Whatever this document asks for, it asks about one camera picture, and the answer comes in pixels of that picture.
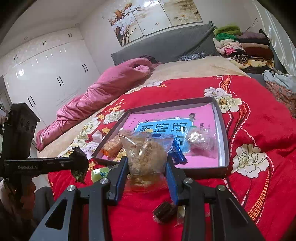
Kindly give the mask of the dark green snack packet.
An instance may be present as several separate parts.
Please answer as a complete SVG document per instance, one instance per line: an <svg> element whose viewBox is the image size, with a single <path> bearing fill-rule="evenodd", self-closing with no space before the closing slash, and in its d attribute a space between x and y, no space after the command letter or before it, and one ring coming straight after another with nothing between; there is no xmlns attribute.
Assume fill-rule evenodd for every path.
<svg viewBox="0 0 296 241"><path fill-rule="evenodd" d="M85 177L89 167L86 154L79 147L76 147L69 157L74 160L71 174L75 178L75 182L85 183Z"/></svg>

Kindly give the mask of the green-wrapped snack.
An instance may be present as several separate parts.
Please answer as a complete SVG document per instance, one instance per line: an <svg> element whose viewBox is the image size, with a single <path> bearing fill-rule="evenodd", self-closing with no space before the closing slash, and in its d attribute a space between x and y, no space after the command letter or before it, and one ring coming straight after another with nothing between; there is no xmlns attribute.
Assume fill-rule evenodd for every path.
<svg viewBox="0 0 296 241"><path fill-rule="evenodd" d="M106 178L111 168L101 167L91 171L91 180L93 183L99 181L102 178Z"/></svg>

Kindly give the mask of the orange-wrapped cracker pack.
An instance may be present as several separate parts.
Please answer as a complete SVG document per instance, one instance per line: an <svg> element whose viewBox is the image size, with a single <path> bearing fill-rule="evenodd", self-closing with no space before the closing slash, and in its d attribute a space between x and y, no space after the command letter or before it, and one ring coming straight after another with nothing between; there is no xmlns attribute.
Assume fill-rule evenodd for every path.
<svg viewBox="0 0 296 241"><path fill-rule="evenodd" d="M105 143L101 152L104 154L104 156L107 156L108 158L115 158L122 147L123 145L120 136L116 135L114 138Z"/></svg>

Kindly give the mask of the clear bag of floss snack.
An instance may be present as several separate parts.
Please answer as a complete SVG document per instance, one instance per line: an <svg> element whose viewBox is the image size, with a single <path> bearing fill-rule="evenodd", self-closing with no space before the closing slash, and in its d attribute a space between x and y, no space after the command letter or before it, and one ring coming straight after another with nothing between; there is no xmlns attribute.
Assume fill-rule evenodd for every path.
<svg viewBox="0 0 296 241"><path fill-rule="evenodd" d="M161 185L174 136L128 130L118 134L128 159L128 186L144 189Z"/></svg>

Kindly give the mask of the dark chocolate roll candy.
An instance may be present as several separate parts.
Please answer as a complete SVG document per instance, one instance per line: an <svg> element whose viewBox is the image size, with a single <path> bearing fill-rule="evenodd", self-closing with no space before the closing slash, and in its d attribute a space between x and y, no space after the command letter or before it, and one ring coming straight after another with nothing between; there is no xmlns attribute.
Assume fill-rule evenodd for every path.
<svg viewBox="0 0 296 241"><path fill-rule="evenodd" d="M153 210L153 220L157 223L167 223L177 217L177 212L175 204L165 201Z"/></svg>

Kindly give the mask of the blue snack packet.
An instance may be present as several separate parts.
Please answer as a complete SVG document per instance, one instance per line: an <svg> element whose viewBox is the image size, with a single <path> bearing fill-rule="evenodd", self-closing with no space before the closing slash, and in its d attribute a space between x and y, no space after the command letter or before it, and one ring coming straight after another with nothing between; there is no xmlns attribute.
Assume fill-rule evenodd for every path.
<svg viewBox="0 0 296 241"><path fill-rule="evenodd" d="M176 139L173 140L170 150L168 151L168 158L171 159L174 165L185 165L187 164L187 159L185 158L178 142Z"/></svg>

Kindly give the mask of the clear-wrapped pastry snack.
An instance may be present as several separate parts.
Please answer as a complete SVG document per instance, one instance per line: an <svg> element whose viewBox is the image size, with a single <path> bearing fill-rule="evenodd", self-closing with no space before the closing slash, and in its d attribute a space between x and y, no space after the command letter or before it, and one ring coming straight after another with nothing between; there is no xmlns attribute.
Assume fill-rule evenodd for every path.
<svg viewBox="0 0 296 241"><path fill-rule="evenodd" d="M210 151L217 145L216 133L207 128L192 126L185 137L191 150Z"/></svg>

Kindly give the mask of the yellow-wrapped snack bar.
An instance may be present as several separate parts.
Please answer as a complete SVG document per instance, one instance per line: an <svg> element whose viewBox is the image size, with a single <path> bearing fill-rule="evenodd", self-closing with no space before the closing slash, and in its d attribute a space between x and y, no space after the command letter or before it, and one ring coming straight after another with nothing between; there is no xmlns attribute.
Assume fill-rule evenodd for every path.
<svg viewBox="0 0 296 241"><path fill-rule="evenodd" d="M115 162L119 162L121 160L122 157L126 157L126 151L124 148L122 148L119 153L117 154L117 156L114 158L113 161Z"/></svg>

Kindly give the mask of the pink quilt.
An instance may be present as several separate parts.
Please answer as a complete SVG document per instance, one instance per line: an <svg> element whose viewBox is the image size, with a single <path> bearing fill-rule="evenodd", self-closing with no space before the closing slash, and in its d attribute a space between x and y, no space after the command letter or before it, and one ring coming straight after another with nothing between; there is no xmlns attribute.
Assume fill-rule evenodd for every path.
<svg viewBox="0 0 296 241"><path fill-rule="evenodd" d="M63 133L111 103L137 83L145 80L152 71L146 58L135 58L108 68L86 92L62 106L56 120L37 133L37 149L42 151Z"/></svg>

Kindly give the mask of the pink children's book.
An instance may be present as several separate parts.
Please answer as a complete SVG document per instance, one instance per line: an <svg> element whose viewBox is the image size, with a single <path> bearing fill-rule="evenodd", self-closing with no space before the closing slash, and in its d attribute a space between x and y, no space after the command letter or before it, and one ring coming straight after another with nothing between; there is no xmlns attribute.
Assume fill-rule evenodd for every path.
<svg viewBox="0 0 296 241"><path fill-rule="evenodd" d="M223 140L218 127L219 118L217 111L211 102L180 105L167 102L163 108L156 105L147 106L147 110L131 109L128 110L111 128L111 131L101 142L93 156L102 158L104 161L112 161L101 152L105 143L114 138L120 129L135 132L146 132L152 134L174 135L178 142L187 164L178 164L176 167L181 169L201 169L216 168L225 162L221 160L219 141ZM210 151L191 150L185 137L190 127L207 128L216 133L217 145Z"/></svg>

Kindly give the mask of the beige bed sheet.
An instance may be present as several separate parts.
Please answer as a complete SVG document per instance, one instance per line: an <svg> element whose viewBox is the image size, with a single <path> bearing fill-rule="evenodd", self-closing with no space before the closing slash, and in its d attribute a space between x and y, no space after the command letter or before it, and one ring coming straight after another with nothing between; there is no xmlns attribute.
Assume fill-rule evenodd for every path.
<svg viewBox="0 0 296 241"><path fill-rule="evenodd" d="M131 94L145 87L160 86L164 81L170 79L186 77L210 77L227 74L239 76L245 75L243 71L241 71L229 60L215 56L208 56L200 60L170 62L166 64L152 63L151 74L145 80L137 83L134 88L130 89L124 94ZM86 124L88 121L91 121L97 114L101 114L105 107L113 104L118 100L118 98L99 109L97 112L93 113L93 115L81 121L67 132L63 133L60 137L48 144L42 151L37 150L37 156L53 157L61 152L68 144L73 141L74 137L78 135L79 129L84 124Z"/></svg>

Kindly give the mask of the dark patterned pillow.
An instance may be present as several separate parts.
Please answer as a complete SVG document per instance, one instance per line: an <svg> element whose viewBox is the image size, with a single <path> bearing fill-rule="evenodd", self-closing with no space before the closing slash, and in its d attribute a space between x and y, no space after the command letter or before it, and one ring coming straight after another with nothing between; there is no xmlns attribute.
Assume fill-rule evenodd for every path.
<svg viewBox="0 0 296 241"><path fill-rule="evenodd" d="M178 58L178 61L191 61L191 60L199 60L205 58L206 55L203 53L189 54L183 55Z"/></svg>

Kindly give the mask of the stack of folded clothes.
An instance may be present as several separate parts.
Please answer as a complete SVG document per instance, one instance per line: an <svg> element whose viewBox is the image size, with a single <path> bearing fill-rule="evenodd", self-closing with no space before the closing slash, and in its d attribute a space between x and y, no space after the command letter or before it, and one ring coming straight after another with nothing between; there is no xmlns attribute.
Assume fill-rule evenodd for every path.
<svg viewBox="0 0 296 241"><path fill-rule="evenodd" d="M274 67L274 54L265 33L241 32L237 25L214 30L216 50L245 73L262 74Z"/></svg>

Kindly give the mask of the white satin curtain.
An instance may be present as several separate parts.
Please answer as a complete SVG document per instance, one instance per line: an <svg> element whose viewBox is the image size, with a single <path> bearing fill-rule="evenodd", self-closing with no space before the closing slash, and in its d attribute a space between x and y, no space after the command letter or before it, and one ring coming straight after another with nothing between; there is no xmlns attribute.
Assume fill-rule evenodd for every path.
<svg viewBox="0 0 296 241"><path fill-rule="evenodd" d="M262 21L263 30L270 39L279 61L288 74L295 76L295 46L290 37L272 13L258 1L252 2Z"/></svg>

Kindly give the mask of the floral wall painting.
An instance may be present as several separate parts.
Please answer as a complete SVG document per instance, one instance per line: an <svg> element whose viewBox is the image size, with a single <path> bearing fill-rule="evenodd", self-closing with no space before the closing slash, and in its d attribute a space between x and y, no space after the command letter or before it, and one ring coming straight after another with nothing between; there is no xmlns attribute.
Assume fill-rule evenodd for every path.
<svg viewBox="0 0 296 241"><path fill-rule="evenodd" d="M193 1L120 1L108 19L123 47L153 33L190 23L201 23Z"/></svg>

